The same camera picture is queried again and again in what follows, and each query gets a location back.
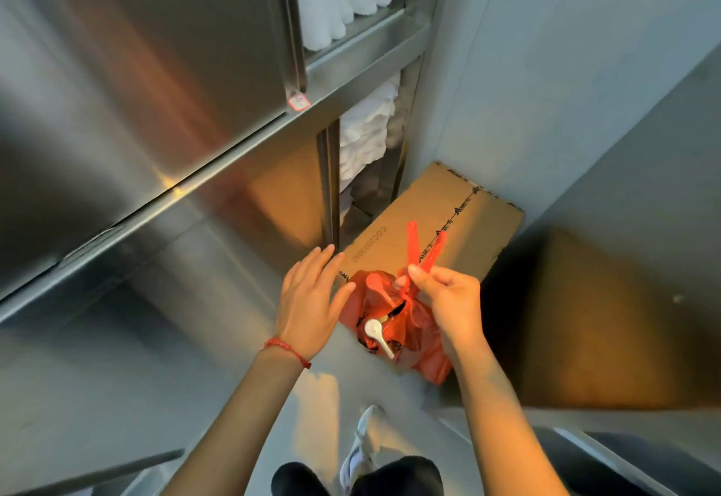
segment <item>red plastic bag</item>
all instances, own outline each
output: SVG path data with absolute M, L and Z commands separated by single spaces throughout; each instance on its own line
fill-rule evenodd
M 429 272 L 443 249 L 446 233 L 438 233 L 423 259 L 418 246 L 418 225 L 408 223 L 407 263 L 418 264 Z M 407 274 L 406 267 L 398 275 Z M 396 289 L 396 277 L 388 272 L 356 272 L 349 281 L 356 290 L 340 313 L 340 322 L 356 333 L 358 341 L 371 353 L 378 353 L 379 344 L 365 334 L 365 323 L 378 319 L 383 339 L 393 350 L 396 363 L 418 370 L 426 380 L 440 384 L 451 372 L 451 361 L 440 345 L 440 330 L 433 320 L 430 307 L 418 300 L 419 293 L 409 277 L 402 289 Z

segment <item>black pants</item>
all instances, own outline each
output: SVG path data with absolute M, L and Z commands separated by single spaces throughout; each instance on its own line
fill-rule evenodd
M 270 483 L 273 496 L 329 496 L 318 476 L 300 462 L 278 468 Z M 443 496 L 436 464 L 421 456 L 405 456 L 363 475 L 351 496 Z

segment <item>gray wall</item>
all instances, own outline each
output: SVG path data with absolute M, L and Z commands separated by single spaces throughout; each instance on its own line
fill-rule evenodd
M 721 45 L 529 229 L 566 227 L 721 321 Z
M 536 219 L 721 41 L 721 0 L 440 0 L 407 185 L 433 159 Z

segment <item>white shoe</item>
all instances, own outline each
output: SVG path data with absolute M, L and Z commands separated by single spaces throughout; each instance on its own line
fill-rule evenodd
M 375 470 L 375 459 L 381 450 L 381 436 L 387 419 L 386 412 L 381 407 L 371 405 L 358 420 L 356 439 L 340 466 L 340 486 L 343 487 L 344 494 L 350 493 L 359 477 Z

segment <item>bracelet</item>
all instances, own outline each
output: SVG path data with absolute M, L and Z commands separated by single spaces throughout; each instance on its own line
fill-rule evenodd
M 265 344 L 263 345 L 263 349 L 267 348 L 268 346 L 280 346 L 283 349 L 288 350 L 290 353 L 298 357 L 298 359 L 301 361 L 301 365 L 303 365 L 303 368 L 310 369 L 311 368 L 311 362 L 308 361 L 305 357 L 297 353 L 293 348 L 291 348 L 290 344 L 286 344 L 278 337 L 273 337 L 271 339 L 268 339 L 265 341 Z

